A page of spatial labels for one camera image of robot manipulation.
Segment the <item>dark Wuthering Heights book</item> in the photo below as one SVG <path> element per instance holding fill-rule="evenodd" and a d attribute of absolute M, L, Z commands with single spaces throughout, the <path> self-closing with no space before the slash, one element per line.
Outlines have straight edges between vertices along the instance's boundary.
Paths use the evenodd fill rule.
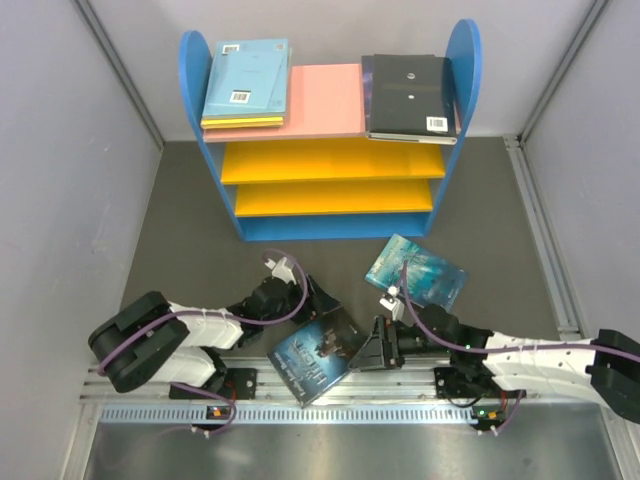
<path fill-rule="evenodd" d="M 300 407 L 306 408 L 347 375 L 365 340 L 351 315 L 340 308 L 291 334 L 267 358 Z"/>

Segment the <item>teal blue cover book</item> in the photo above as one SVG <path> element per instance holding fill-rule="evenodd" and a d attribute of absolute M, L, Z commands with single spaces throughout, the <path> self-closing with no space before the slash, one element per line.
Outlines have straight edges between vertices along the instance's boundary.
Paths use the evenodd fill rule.
<path fill-rule="evenodd" d="M 466 271 L 394 234 L 365 275 L 365 280 L 381 290 L 391 286 L 400 288 L 404 263 L 407 263 L 411 301 L 421 307 L 433 303 L 449 311 L 468 279 Z"/>

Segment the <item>yellow book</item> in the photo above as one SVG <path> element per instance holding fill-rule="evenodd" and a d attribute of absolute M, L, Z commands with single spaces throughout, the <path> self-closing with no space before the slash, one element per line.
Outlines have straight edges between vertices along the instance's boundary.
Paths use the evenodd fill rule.
<path fill-rule="evenodd" d="M 224 118 L 224 119 L 203 119 L 200 126 L 203 130 L 218 129 L 239 129 L 239 128 L 263 128 L 280 127 L 284 124 L 284 118 L 258 117 L 258 118 Z"/>

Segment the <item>black glossy book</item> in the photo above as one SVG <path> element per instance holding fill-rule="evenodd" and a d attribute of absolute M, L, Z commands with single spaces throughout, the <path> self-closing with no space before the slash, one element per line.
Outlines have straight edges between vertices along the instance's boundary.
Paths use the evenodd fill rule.
<path fill-rule="evenodd" d="M 373 56 L 369 137 L 457 143 L 451 60 L 435 55 Z"/>

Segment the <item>light blue book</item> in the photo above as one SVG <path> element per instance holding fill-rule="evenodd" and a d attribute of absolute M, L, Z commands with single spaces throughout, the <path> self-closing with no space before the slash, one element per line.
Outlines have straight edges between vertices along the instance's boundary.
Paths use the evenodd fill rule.
<path fill-rule="evenodd" d="M 289 60 L 286 38 L 217 42 L 202 117 L 285 115 Z"/>

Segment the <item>purple Robinson Crusoe book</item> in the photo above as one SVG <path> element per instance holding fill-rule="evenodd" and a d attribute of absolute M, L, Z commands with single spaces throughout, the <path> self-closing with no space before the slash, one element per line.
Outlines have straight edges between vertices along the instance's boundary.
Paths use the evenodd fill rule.
<path fill-rule="evenodd" d="M 370 137 L 370 113 L 372 102 L 374 56 L 364 55 L 361 57 L 362 88 L 363 88 L 363 111 L 365 122 L 365 135 Z"/>

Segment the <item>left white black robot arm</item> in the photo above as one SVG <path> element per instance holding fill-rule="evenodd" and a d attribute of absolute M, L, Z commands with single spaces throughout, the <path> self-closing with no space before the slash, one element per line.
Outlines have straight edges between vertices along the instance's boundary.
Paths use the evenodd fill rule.
<path fill-rule="evenodd" d="M 176 382 L 214 397 L 226 384 L 221 350 L 250 344 L 276 320 L 304 325 L 341 306 L 310 276 L 304 284 L 269 276 L 222 309 L 181 306 L 151 291 L 94 330 L 88 346 L 99 374 L 119 393 L 149 382 Z"/>

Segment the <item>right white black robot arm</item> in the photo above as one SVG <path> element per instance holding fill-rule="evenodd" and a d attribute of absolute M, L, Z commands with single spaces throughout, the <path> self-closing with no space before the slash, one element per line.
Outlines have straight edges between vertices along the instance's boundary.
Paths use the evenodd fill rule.
<path fill-rule="evenodd" d="M 436 370 L 441 398 L 573 397 L 639 421 L 639 344 L 616 330 L 576 342 L 537 340 L 465 325 L 435 304 L 409 311 L 411 326 L 377 317 L 350 369 L 394 370 L 409 356 L 448 355 Z"/>

